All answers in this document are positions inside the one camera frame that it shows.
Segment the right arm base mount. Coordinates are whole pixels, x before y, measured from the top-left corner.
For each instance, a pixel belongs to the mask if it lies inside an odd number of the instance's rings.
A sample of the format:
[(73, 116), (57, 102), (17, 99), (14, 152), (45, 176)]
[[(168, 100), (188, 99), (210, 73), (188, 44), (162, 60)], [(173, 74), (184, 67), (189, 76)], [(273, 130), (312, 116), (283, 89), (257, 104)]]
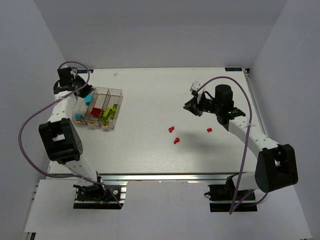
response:
[[(211, 213), (228, 213), (235, 191), (235, 184), (232, 177), (229, 176), (224, 184), (208, 185), (209, 191), (204, 193), (204, 196), (209, 199), (209, 207)], [(236, 209), (236, 212), (257, 212), (258, 208), (254, 204), (256, 196), (250, 190), (239, 190), (235, 203), (237, 204), (243, 197), (250, 194)]]

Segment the large red lego brick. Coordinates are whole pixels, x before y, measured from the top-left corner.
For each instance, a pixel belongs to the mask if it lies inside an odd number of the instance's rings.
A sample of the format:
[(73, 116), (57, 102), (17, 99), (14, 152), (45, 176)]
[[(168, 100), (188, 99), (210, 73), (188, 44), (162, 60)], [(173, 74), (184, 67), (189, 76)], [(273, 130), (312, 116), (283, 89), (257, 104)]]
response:
[(102, 112), (102, 109), (101, 109), (101, 108), (93, 107), (92, 110), (91, 110), (91, 112), (90, 112), (90, 114), (91, 114), (92, 116), (95, 116), (95, 117), (99, 118), (100, 115), (101, 115), (101, 112)]

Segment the small blue lego brick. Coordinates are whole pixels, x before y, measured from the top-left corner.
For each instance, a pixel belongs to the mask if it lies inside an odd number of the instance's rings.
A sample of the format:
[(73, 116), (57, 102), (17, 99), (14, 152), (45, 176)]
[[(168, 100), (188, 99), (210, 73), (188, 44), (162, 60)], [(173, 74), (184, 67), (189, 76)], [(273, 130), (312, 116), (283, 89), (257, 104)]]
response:
[(83, 119), (83, 116), (81, 114), (79, 114), (79, 113), (76, 113), (75, 114), (75, 118), (76, 119)]

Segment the green lego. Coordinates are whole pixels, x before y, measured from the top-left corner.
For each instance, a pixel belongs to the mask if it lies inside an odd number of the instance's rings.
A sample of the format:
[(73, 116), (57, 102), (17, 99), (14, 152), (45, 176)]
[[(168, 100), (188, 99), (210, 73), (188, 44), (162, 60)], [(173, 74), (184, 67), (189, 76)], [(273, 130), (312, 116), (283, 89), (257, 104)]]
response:
[(113, 107), (112, 107), (112, 110), (113, 110), (113, 111), (116, 111), (116, 110), (117, 110), (117, 107), (118, 107), (118, 105), (117, 105), (117, 104), (114, 104)]

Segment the long green lego brick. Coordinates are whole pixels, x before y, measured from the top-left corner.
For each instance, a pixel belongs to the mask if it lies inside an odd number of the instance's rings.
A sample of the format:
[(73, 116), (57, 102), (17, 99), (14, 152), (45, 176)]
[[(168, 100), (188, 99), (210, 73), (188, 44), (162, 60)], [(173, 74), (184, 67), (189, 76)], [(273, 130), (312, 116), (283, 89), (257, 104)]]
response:
[(109, 118), (112, 113), (113, 113), (113, 109), (111, 107), (107, 107), (106, 110), (104, 111), (102, 117)]

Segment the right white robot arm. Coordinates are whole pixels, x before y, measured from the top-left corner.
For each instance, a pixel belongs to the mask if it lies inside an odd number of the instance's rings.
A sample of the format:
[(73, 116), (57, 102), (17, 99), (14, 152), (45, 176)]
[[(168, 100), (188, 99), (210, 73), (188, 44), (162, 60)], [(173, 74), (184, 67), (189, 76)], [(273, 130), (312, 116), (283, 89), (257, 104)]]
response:
[(215, 96), (206, 98), (199, 82), (190, 88), (192, 99), (184, 109), (200, 117), (203, 113), (214, 114), (228, 132), (248, 144), (248, 149), (257, 158), (255, 171), (236, 174), (227, 178), (227, 184), (240, 191), (261, 190), (270, 193), (297, 184), (296, 154), (289, 144), (279, 144), (266, 136), (249, 118), (234, 106), (233, 91), (229, 85), (215, 87)]

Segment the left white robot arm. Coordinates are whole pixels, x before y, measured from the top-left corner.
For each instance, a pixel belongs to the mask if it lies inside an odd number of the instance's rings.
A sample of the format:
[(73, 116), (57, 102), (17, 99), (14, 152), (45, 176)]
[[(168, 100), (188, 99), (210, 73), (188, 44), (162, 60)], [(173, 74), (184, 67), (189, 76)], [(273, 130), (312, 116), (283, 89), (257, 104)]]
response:
[(46, 123), (39, 126), (39, 134), (49, 159), (77, 175), (80, 186), (90, 186), (92, 181), (100, 182), (99, 174), (82, 156), (84, 147), (72, 122), (73, 109), (78, 98), (92, 92), (90, 85), (72, 67), (57, 70), (59, 80), (53, 93), (57, 103)]

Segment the blue frog lego piece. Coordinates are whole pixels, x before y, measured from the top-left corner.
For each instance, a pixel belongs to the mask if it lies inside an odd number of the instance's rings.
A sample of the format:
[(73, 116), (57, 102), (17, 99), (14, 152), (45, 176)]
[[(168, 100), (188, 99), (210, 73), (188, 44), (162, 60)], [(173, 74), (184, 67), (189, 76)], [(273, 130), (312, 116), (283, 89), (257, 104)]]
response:
[(90, 93), (90, 94), (88, 94), (83, 100), (84, 100), (84, 102), (85, 102), (87, 105), (89, 105), (90, 102), (91, 102), (91, 100), (92, 100), (92, 98), (93, 98), (93, 94)]

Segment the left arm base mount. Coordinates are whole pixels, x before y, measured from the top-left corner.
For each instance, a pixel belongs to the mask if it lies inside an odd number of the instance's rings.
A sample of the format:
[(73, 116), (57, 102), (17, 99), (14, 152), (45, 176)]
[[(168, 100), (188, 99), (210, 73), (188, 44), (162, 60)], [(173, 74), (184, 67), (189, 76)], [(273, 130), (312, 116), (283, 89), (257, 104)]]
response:
[(124, 205), (121, 185), (110, 185), (110, 189), (97, 184), (88, 186), (74, 184), (73, 187), (76, 188), (73, 203), (74, 209), (120, 210)]

